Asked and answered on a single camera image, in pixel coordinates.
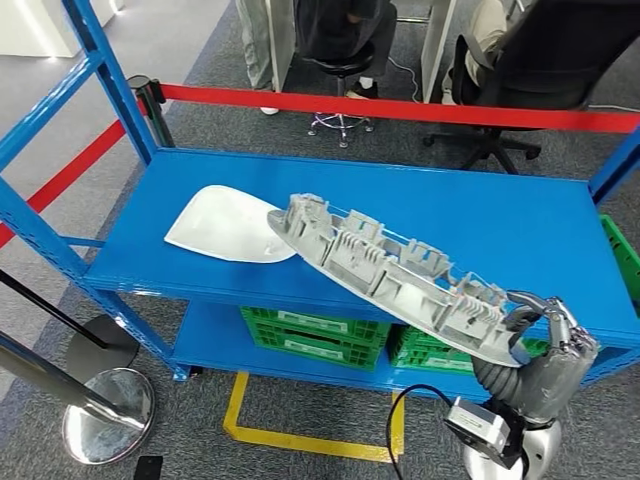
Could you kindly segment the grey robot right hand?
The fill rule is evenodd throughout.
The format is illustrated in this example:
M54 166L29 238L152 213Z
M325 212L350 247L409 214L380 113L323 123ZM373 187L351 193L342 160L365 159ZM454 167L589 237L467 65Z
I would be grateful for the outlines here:
M531 423L558 416L595 362L599 343L558 297L511 290L507 298L548 323L548 349L515 372L515 384L503 401Z

